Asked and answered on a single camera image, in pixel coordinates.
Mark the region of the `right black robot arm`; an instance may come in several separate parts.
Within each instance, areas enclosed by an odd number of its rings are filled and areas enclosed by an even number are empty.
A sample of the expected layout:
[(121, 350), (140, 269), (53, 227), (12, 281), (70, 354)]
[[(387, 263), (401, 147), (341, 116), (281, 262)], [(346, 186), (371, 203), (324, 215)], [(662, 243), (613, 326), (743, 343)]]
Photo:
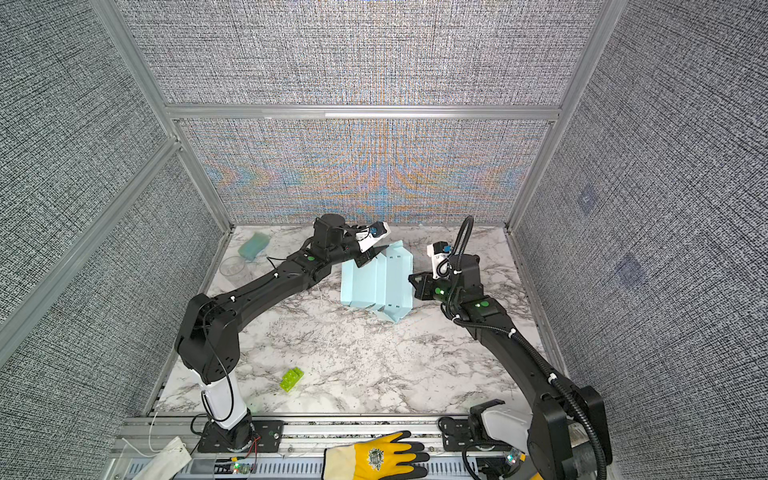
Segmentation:
[(608, 477), (612, 450), (604, 401), (552, 366), (524, 337), (499, 301), (484, 291), (480, 258), (450, 256), (447, 273), (411, 274), (420, 300), (440, 303), (445, 317), (488, 349), (522, 391), (531, 409), (522, 449), (544, 479)]

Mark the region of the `light blue paper box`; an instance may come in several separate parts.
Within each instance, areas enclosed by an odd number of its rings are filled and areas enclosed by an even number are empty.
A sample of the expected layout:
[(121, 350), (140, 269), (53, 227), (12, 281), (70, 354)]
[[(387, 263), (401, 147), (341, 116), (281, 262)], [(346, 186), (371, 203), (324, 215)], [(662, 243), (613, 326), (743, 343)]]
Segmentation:
[(341, 304), (398, 323), (413, 308), (411, 274), (413, 255), (402, 241), (390, 244), (362, 267), (347, 261), (341, 267)]

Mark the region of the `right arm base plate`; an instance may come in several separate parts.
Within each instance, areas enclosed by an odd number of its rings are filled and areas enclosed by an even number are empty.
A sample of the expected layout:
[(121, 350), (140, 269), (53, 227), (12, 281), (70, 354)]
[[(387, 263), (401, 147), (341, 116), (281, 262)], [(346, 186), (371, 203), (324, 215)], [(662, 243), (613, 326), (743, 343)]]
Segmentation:
[(445, 451), (460, 453), (467, 451), (502, 451), (510, 446), (487, 437), (476, 420), (469, 417), (443, 416), (437, 421), (441, 432), (442, 446)]

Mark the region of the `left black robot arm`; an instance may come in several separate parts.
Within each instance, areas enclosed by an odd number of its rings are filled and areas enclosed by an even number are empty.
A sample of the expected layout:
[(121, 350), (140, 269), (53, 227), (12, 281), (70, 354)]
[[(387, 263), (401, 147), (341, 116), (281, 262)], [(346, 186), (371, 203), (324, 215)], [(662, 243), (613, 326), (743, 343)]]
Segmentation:
[(312, 236), (268, 273), (230, 292), (198, 294), (188, 302), (175, 350), (197, 376), (210, 421), (229, 432), (249, 415), (234, 376), (240, 332), (278, 303), (314, 287), (335, 265), (367, 264), (384, 250), (379, 242), (390, 232), (384, 221), (351, 225), (338, 214), (324, 214), (315, 219)]

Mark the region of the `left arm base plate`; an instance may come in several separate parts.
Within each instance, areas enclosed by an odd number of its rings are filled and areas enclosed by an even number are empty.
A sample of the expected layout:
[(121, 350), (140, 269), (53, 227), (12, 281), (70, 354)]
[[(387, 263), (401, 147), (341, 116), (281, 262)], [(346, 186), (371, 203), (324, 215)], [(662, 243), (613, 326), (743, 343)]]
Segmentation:
[(242, 420), (231, 430), (208, 422), (201, 434), (197, 450), (201, 453), (245, 454), (276, 453), (282, 441), (285, 423), (280, 420)]

